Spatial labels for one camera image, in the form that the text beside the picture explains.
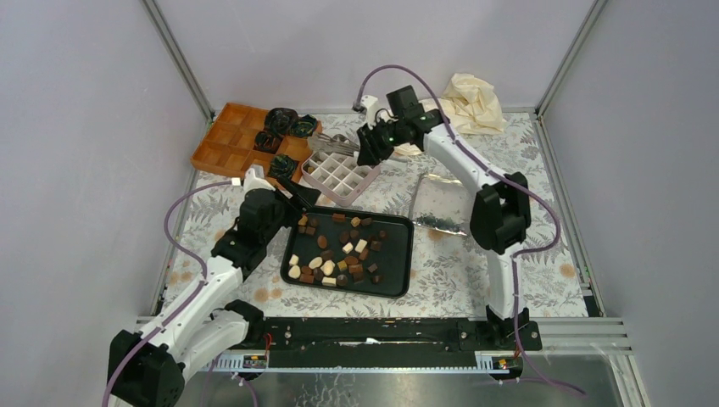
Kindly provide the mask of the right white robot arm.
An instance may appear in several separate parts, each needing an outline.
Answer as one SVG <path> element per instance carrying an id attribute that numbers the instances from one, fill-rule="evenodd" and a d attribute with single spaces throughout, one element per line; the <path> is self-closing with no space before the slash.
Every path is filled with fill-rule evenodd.
<path id="1" fill-rule="evenodd" d="M 523 248 L 531 225 L 527 179 L 520 173 L 500 174 L 460 136 L 441 108 L 427 110 L 412 86 L 387 95 L 390 113 L 382 114 L 377 98 L 360 94 L 353 108 L 365 115 L 357 130 L 358 161 L 376 166 L 395 147 L 409 143 L 439 161 L 473 197 L 470 232 L 488 260 L 490 297 L 486 336 L 507 349 L 526 322 L 515 255 Z"/>

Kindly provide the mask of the metal serving tongs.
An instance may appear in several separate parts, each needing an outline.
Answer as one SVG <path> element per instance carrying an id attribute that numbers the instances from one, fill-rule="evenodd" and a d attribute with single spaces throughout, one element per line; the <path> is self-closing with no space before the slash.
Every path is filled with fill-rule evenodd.
<path id="1" fill-rule="evenodd" d="M 329 136 L 325 133 L 316 132 L 307 138 L 307 142 L 309 148 L 314 152 L 354 156 L 360 151 L 359 144 L 350 141 L 343 135 Z"/>

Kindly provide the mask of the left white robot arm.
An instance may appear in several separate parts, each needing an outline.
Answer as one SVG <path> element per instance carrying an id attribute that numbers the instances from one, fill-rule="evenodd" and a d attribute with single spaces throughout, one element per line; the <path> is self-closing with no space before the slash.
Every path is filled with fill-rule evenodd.
<path id="1" fill-rule="evenodd" d="M 319 190 L 287 178 L 279 183 L 275 187 L 251 174 L 226 182 L 243 190 L 238 216 L 210 257 L 197 259 L 199 275 L 165 311 L 138 331 L 123 330 L 113 338 L 103 406 L 111 398 L 131 406 L 174 406 L 187 382 L 225 349 L 260 343 L 264 328 L 251 305 L 223 309 L 216 320 L 206 320 L 265 259 L 275 235 L 297 225 L 320 197 Z"/>

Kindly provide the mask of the black plastic tray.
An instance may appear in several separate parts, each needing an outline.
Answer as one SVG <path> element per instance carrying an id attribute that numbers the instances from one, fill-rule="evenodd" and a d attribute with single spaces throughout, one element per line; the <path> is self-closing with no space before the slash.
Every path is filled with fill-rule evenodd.
<path id="1" fill-rule="evenodd" d="M 317 245 L 324 235 L 328 247 Z M 341 208 L 314 208 L 290 232 L 280 276 L 302 287 L 317 287 L 383 298 L 400 298 L 409 291 L 414 225 L 404 216 Z M 360 239 L 366 249 L 358 254 Z M 378 252 L 390 248 L 392 256 Z M 308 263 L 321 257 L 324 263 L 311 270 Z"/>

